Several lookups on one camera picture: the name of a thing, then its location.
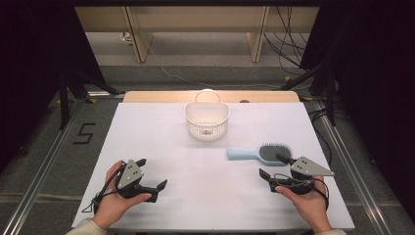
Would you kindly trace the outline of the person's right hand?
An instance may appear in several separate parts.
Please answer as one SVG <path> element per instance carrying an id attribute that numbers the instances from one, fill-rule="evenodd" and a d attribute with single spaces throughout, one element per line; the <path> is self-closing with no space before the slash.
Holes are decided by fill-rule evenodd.
<path id="1" fill-rule="evenodd" d="M 297 195 L 283 186 L 277 186 L 275 190 L 292 201 L 300 216 L 308 223 L 315 234 L 331 231 L 332 226 L 326 211 L 326 200 L 320 195 L 320 193 L 326 193 L 322 176 L 314 177 L 314 186 L 315 191 L 304 195 Z"/>

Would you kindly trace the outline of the metal floor rail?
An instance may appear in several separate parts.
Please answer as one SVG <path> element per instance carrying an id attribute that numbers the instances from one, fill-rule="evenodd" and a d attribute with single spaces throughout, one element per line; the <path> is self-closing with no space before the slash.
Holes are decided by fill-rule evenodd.
<path id="1" fill-rule="evenodd" d="M 79 110 L 83 106 L 82 103 L 75 102 L 72 110 L 69 112 L 68 122 L 57 132 L 53 144 L 48 149 L 42 164 L 37 169 L 36 174 L 32 177 L 28 188 L 25 190 L 19 203 L 12 213 L 5 230 L 2 235 L 19 235 L 26 218 L 28 217 L 35 200 L 43 187 L 46 178 L 51 171 L 58 155 L 60 154 L 64 143 L 70 132 L 73 120 L 77 116 Z"/>
<path id="2" fill-rule="evenodd" d="M 328 158 L 329 166 L 332 166 L 334 159 L 338 159 L 342 163 L 348 180 L 359 199 L 359 203 L 364 208 L 365 214 L 370 220 L 376 234 L 392 235 L 385 215 L 376 202 L 374 195 L 369 191 L 368 184 L 364 181 L 357 164 L 353 161 L 345 141 L 342 139 L 337 127 L 329 120 L 328 108 L 321 101 L 316 101 L 314 107 L 320 112 L 320 115 L 316 119 L 321 119 L 325 133 L 327 134 L 327 138 L 325 138 L 321 132 L 318 132 L 318 135 L 330 152 L 330 157 Z"/>

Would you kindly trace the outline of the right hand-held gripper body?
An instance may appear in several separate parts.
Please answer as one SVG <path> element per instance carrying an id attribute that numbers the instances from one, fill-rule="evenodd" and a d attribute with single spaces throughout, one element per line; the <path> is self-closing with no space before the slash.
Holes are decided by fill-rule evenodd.
<path id="1" fill-rule="evenodd" d="M 297 195 L 309 193 L 314 188 L 314 176 L 334 176 L 335 173 L 322 165 L 306 158 L 296 159 L 294 164 L 289 164 L 291 169 L 290 176 L 277 177 L 275 173 L 272 177 L 275 183 L 268 183 L 270 190 L 275 192 L 277 186 L 283 186 L 290 189 Z"/>

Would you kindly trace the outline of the person's left hand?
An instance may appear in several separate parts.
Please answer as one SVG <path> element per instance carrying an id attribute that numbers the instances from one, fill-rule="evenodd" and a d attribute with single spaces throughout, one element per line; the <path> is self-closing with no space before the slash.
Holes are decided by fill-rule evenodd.
<path id="1" fill-rule="evenodd" d="M 119 193 L 112 193 L 102 199 L 97 212 L 92 217 L 92 221 L 101 229 L 108 230 L 130 208 L 149 200 L 151 197 L 151 194 L 144 193 L 130 199 L 125 199 Z"/>

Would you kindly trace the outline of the black metal stand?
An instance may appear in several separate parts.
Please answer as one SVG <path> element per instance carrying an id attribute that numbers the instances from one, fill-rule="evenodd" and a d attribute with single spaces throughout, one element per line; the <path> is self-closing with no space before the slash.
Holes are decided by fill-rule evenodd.
<path id="1" fill-rule="evenodd" d="M 70 91 L 76 99 L 85 99 L 88 96 L 84 84 L 93 84 L 110 95 L 122 95 L 124 91 L 112 88 L 104 79 L 99 80 L 80 70 L 63 70 L 59 77 L 59 96 L 61 103 L 61 126 L 64 129 L 69 123 L 69 97 Z"/>
<path id="2" fill-rule="evenodd" d="M 281 90 L 288 91 L 311 77 L 313 77 L 313 81 L 311 82 L 309 92 L 312 96 L 320 96 L 323 93 L 326 94 L 326 114 L 329 122 L 335 126 L 335 79 L 330 65 L 320 63 L 312 70 L 307 71 L 305 74 L 283 85 Z"/>

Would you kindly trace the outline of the white plastic basket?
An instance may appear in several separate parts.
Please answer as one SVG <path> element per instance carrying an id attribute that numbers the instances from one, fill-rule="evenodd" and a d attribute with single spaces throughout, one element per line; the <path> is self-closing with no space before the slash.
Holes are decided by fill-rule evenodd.
<path id="1" fill-rule="evenodd" d="M 200 101 L 203 94 L 212 94 L 215 101 Z M 230 107 L 221 101 L 220 95 L 212 89 L 203 89 L 195 100 L 184 109 L 189 133 L 200 141 L 212 142 L 220 139 L 227 131 Z"/>

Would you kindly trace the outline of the beige wooden desk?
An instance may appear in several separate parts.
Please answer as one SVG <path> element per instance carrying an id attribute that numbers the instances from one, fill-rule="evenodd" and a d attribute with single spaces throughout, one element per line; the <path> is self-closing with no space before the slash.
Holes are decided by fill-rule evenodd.
<path id="1" fill-rule="evenodd" d="M 242 32 L 252 61 L 260 58 L 266 32 L 310 33 L 317 7 L 77 7 L 86 32 L 128 32 L 143 63 L 156 32 Z"/>

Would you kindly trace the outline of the wooden table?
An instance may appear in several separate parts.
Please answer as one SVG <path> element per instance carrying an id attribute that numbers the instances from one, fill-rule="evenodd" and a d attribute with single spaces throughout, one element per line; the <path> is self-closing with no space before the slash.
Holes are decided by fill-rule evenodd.
<path id="1" fill-rule="evenodd" d="M 189 103 L 195 100 L 197 90 L 187 91 L 129 91 L 124 103 Z M 219 90 L 217 94 L 224 103 L 298 103 L 294 91 Z"/>

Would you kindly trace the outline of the black curtain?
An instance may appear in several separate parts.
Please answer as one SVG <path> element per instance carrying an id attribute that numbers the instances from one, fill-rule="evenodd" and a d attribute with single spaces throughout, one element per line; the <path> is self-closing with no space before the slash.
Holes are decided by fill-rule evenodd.
<path id="1" fill-rule="evenodd" d="M 319 0 L 305 61 L 343 33 L 338 94 L 392 191 L 415 220 L 415 0 Z"/>
<path id="2" fill-rule="evenodd" d="M 0 0 L 0 172 L 18 153 L 60 80 L 83 94 L 105 79 L 71 4 Z"/>

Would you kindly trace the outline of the white board table cover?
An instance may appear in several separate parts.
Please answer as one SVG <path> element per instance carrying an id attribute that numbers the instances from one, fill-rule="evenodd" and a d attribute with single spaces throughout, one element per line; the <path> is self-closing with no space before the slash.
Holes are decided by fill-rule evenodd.
<path id="1" fill-rule="evenodd" d="M 227 152 L 289 146 L 294 158 L 327 161 L 301 103 L 233 103 L 228 129 L 213 142 L 193 138 L 180 103 L 121 103 L 91 175 L 76 220 L 120 160 L 145 160 L 143 185 L 166 187 L 154 203 L 131 208 L 113 228 L 137 232 L 262 232 L 300 229 L 291 201 L 271 192 L 259 173 L 289 173 L 258 160 L 230 161 Z"/>

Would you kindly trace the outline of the light blue hairbrush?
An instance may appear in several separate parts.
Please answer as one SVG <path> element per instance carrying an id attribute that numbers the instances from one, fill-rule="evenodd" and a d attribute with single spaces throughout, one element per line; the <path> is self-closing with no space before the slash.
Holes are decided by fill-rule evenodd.
<path id="1" fill-rule="evenodd" d="M 284 166 L 285 164 L 276 158 L 276 154 L 292 157 L 292 150 L 288 145 L 283 143 L 267 143 L 254 151 L 227 150 L 227 158 L 229 161 L 259 160 L 268 166 Z"/>

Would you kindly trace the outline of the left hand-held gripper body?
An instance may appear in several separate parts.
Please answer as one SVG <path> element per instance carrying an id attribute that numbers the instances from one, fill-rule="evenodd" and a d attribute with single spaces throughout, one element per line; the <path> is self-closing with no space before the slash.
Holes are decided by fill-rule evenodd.
<path id="1" fill-rule="evenodd" d="M 147 187 L 141 186 L 140 181 L 144 176 L 141 167 L 133 160 L 129 160 L 120 168 L 119 176 L 115 182 L 115 188 L 123 198 L 130 199 L 139 194 L 146 193 Z"/>

